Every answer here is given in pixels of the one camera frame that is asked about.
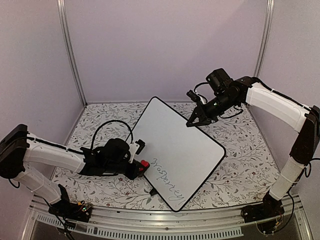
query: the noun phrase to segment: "black whiteboard frame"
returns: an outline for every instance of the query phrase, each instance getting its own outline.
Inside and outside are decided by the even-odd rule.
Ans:
[[[185,118],[182,114],[180,114],[179,112],[177,112],[175,109],[173,109],[171,106],[169,106],[167,103],[165,103],[163,100],[161,100],[159,97],[154,96],[150,99],[150,101],[148,102],[148,104],[145,106],[143,112],[141,113],[139,119],[136,121],[134,127],[132,128],[132,131],[135,129],[136,125],[138,124],[140,118],[142,117],[142,115],[144,114],[144,112],[146,111],[147,107],[149,106],[150,102],[152,101],[152,99],[158,99],[160,102],[162,102],[164,105],[166,105],[167,107],[169,107],[171,110],[173,110],[175,113],[177,113],[179,116],[181,116],[182,118],[184,118],[186,120],[185,123],[187,123],[187,118]],[[200,184],[200,186],[194,191],[194,193],[191,195],[191,197],[185,201],[185,204],[183,204],[181,206],[181,208],[179,210],[174,210],[168,203],[167,201],[161,196],[161,194],[157,191],[157,194],[162,198],[162,200],[167,204],[167,206],[175,213],[180,212],[186,205],[187,203],[190,201],[190,199],[192,199],[194,197],[194,195],[199,191],[199,189],[205,184],[205,182],[208,180],[208,178],[214,173],[214,171],[217,169],[217,167],[221,164],[222,160],[226,157],[227,154],[227,150],[226,148],[219,143],[218,141],[216,141],[213,137],[211,137],[210,135],[208,135],[206,132],[204,132],[202,129],[200,129],[197,126],[194,126],[193,128],[197,128],[199,131],[201,131],[203,134],[205,134],[207,137],[209,137],[211,140],[213,140],[215,143],[217,143],[219,146],[222,147],[224,154],[223,157],[220,159],[220,161],[218,162],[218,164],[215,166],[215,168],[208,174],[208,176],[204,179],[204,181]],[[148,183],[152,186],[152,188],[154,188],[155,190],[157,190],[152,183],[148,180],[148,178],[144,175],[144,178],[148,181]]]

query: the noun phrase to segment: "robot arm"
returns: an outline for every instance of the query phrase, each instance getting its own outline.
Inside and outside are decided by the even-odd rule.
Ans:
[[[307,107],[274,91],[256,77],[231,79],[222,69],[214,70],[206,78],[216,96],[204,103],[201,95],[190,90],[187,95],[196,103],[187,126],[204,126],[218,121],[226,110],[241,104],[248,104],[267,111],[281,119],[299,133],[290,157],[279,178],[264,196],[259,205],[242,209],[246,222],[258,221],[283,214],[281,199],[300,179],[305,166],[312,160],[320,137],[320,110]]]
[[[20,182],[43,197],[51,205],[49,212],[88,222],[91,205],[70,202],[62,185],[51,182],[29,163],[57,166],[86,176],[123,174],[133,180],[142,176],[149,167],[148,162],[134,159],[144,145],[141,140],[128,145],[124,140],[115,138],[103,147],[93,150],[82,147],[78,151],[38,138],[27,131],[26,125],[20,124],[0,142],[0,176]]]

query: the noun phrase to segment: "floral patterned floor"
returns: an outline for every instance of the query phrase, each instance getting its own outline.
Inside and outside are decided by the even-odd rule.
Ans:
[[[92,135],[103,122],[117,119],[133,127],[146,103],[105,103],[88,105],[68,143],[70,148],[90,147]],[[188,117],[194,109],[193,103],[169,103],[174,109]],[[230,119],[201,127],[221,143],[227,151],[220,166],[194,195],[184,209],[210,209],[230,207],[260,201],[269,187],[276,181],[278,168],[269,153],[256,123],[245,106],[244,112]],[[233,115],[236,110],[226,113]],[[97,135],[95,145],[101,146],[110,138],[126,139],[125,126],[112,123]],[[123,175],[91,177],[78,175],[57,168],[53,179],[66,187],[70,200],[91,202],[96,206],[139,209],[169,210],[158,196],[150,196],[152,189],[143,178],[133,181]]]

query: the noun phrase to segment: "white wall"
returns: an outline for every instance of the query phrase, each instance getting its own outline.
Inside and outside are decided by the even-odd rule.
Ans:
[[[68,0],[65,6],[88,102],[188,100],[186,92],[214,69],[253,74],[267,1]]]
[[[320,1],[275,1],[268,47],[260,79],[309,106],[320,106]],[[276,162],[282,169],[297,134],[286,124],[254,109]],[[297,188],[314,239],[320,239],[320,162]]]
[[[57,1],[2,1],[0,33],[0,139],[24,123],[39,137],[63,143],[82,107]],[[31,198],[24,186],[15,189],[0,178],[0,239],[21,237]]]

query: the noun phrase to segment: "black cable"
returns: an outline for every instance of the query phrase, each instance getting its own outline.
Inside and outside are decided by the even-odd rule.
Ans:
[[[311,159],[311,161],[314,161],[314,160],[320,161],[320,157],[315,157]],[[307,167],[304,169],[304,175],[306,178],[310,177],[310,174],[311,174],[311,169],[312,169],[311,161],[307,164],[307,167],[309,166],[309,171],[307,172]]]
[[[206,84],[209,84],[209,83],[206,82],[206,81],[198,83],[197,85],[195,85],[193,91],[196,92],[196,89],[197,89],[198,87],[200,87],[200,86],[202,86],[202,85],[206,85]],[[199,94],[199,93],[196,93],[196,94],[197,94],[198,96],[204,98],[204,99],[205,99],[205,103],[208,102],[208,99],[207,99],[205,96],[203,96],[203,95],[201,95],[201,94]]]
[[[238,109],[238,108],[236,108],[235,106],[233,106],[233,108],[234,108],[235,110],[238,110],[239,112],[237,112],[236,114],[234,114],[234,115],[232,115],[232,116],[219,116],[219,117],[222,118],[222,119],[231,119],[231,118],[233,118],[233,117],[235,117],[235,116],[238,116],[238,115],[240,115],[240,114],[242,114],[242,113],[244,112],[243,109]]]
[[[278,232],[280,232],[282,229],[284,229],[284,228],[289,224],[291,218],[292,218],[293,215],[294,215],[294,211],[295,211],[295,200],[294,200],[294,198],[291,196],[290,192],[288,192],[288,195],[289,195],[289,197],[290,197],[291,200],[292,200],[292,211],[291,211],[291,215],[290,215],[288,221],[285,223],[285,225],[284,225],[282,228],[279,228],[279,229],[275,230],[275,231],[273,232],[274,234],[275,234],[275,233],[278,233]]]
[[[52,209],[51,205],[48,203],[47,200],[43,199],[45,201],[45,203],[48,205],[49,209]],[[62,224],[63,228],[64,228],[64,234],[65,236],[69,239],[69,240],[75,240],[75,238],[71,235],[71,231],[67,228],[66,224],[60,219],[60,217],[58,217],[57,214],[55,214],[54,210],[52,211],[53,215],[59,220],[59,222]]]
[[[101,124],[101,125],[97,128],[97,130],[95,130],[95,132],[94,132],[94,134],[93,134],[92,142],[91,142],[90,151],[92,151],[92,150],[94,149],[95,138],[96,138],[96,135],[97,135],[97,133],[99,132],[99,130],[100,130],[101,128],[103,128],[105,125],[110,124],[110,123],[121,123],[121,124],[124,124],[124,125],[129,129],[129,131],[130,131],[131,143],[134,142],[134,135],[133,135],[133,133],[132,133],[132,129],[131,129],[131,127],[130,127],[126,122],[121,121],[121,120],[110,120],[110,121],[104,122],[103,124]]]
[[[12,183],[11,179],[8,179],[8,180],[9,180],[9,183],[12,185],[12,187],[14,187],[15,189],[20,188],[20,182],[18,182],[18,186],[16,186]]]
[[[209,84],[209,83],[206,82],[206,81],[198,83],[197,85],[195,85],[193,91],[195,92],[198,87],[200,87],[200,86],[202,86],[202,85],[206,85],[206,84]]]
[[[273,93],[275,93],[275,94],[277,94],[277,95],[279,95],[279,96],[281,96],[281,97],[283,97],[283,98],[285,98],[285,99],[287,99],[287,100],[289,100],[289,101],[291,101],[291,102],[294,102],[295,104],[299,105],[300,107],[302,107],[302,108],[304,108],[304,109],[306,109],[306,110],[308,110],[308,111],[311,111],[310,108],[302,105],[300,102],[297,102],[296,100],[292,99],[291,97],[289,97],[289,96],[287,96],[287,95],[284,95],[283,93],[281,93],[281,92],[279,92],[279,91],[273,90],[271,87],[267,86],[263,81],[261,81],[259,78],[257,78],[257,77],[254,76],[253,79],[255,79],[258,83],[262,84],[262,86],[264,86],[264,87],[265,87],[266,89],[268,89],[269,91],[272,91]]]

